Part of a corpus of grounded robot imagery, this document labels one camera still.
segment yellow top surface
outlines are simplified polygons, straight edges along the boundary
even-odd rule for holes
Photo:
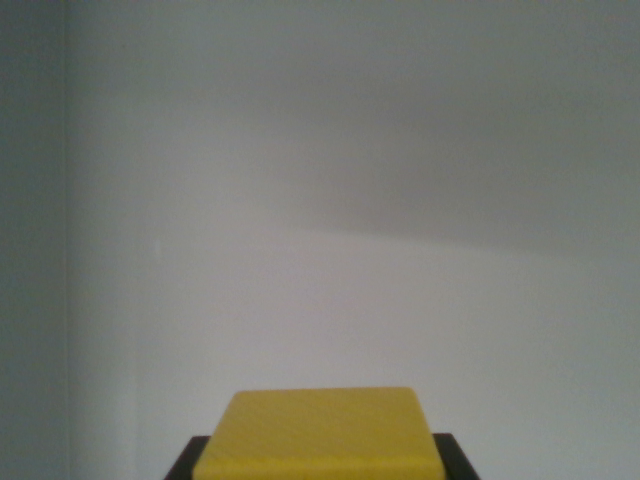
[[[238,392],[194,480],[443,480],[410,388]]]

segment black base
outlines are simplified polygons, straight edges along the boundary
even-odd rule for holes
[[[433,438],[447,470],[447,480],[480,480],[452,434],[434,433]],[[208,441],[208,436],[191,437],[164,480],[191,480],[191,470]]]

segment white backdrop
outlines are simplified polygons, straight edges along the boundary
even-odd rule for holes
[[[73,5],[71,468],[408,385],[487,479],[637,478],[637,9]]]

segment gray wall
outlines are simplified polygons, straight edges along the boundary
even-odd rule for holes
[[[64,8],[0,3],[0,478],[68,478]]]
[[[637,3],[69,8],[74,479],[407,384],[483,478],[638,478]]]

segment yellow block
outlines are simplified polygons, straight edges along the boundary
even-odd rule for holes
[[[194,480],[443,480],[410,388],[235,394]]]

